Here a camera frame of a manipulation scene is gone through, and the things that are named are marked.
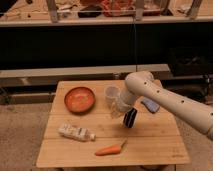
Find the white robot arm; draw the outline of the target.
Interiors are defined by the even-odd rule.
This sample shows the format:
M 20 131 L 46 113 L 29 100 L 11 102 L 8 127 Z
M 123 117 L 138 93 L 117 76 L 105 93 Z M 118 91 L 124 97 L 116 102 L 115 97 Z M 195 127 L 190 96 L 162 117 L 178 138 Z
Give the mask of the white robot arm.
M 118 118 L 129 112 L 141 96 L 156 102 L 213 141 L 213 107 L 158 86 L 149 71 L 126 76 L 123 89 L 112 103 L 111 116 Z

